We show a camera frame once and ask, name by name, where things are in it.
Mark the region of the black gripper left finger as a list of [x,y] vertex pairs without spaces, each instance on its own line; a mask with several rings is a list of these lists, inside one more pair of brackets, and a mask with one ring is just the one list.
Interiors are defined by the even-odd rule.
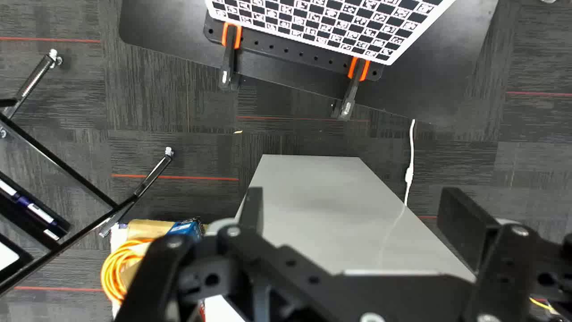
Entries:
[[208,322],[206,301],[222,296],[247,322],[335,322],[329,273],[260,234],[263,189],[247,191],[236,223],[201,239],[156,237],[117,312],[117,322]]

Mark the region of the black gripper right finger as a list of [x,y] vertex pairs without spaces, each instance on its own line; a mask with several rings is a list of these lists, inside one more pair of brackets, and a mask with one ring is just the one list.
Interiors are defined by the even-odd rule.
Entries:
[[438,228],[476,280],[467,322],[572,322],[572,237],[501,223],[460,187],[444,187]]

